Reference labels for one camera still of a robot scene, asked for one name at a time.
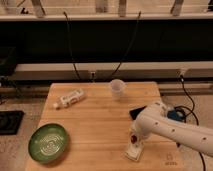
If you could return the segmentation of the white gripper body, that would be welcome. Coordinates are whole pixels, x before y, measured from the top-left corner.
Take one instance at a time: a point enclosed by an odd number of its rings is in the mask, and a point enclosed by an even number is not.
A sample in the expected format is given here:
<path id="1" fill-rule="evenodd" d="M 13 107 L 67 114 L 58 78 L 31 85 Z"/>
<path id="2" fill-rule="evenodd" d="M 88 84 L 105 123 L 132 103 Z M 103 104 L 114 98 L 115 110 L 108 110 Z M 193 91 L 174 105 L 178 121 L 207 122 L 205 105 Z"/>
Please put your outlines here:
<path id="1" fill-rule="evenodd" d="M 147 138 L 147 136 L 141 131 L 131 129 L 130 130 L 130 136 L 129 136 L 129 144 L 132 144 L 131 143 L 131 136 L 132 135 L 135 135 L 137 137 L 137 142 L 134 145 L 141 144 L 143 146 L 143 141 Z"/>

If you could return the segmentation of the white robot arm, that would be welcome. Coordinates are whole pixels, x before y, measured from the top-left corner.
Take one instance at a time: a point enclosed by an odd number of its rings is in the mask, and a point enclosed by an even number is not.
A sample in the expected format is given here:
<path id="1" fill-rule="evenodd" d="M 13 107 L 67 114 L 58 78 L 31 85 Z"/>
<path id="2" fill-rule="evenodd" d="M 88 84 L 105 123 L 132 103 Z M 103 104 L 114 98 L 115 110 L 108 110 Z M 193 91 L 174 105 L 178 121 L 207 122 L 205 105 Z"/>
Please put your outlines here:
<path id="1" fill-rule="evenodd" d="M 168 111 L 162 101 L 146 106 L 131 125 L 130 149 L 140 149 L 142 142 L 154 133 L 213 157 L 213 129 L 169 119 Z"/>

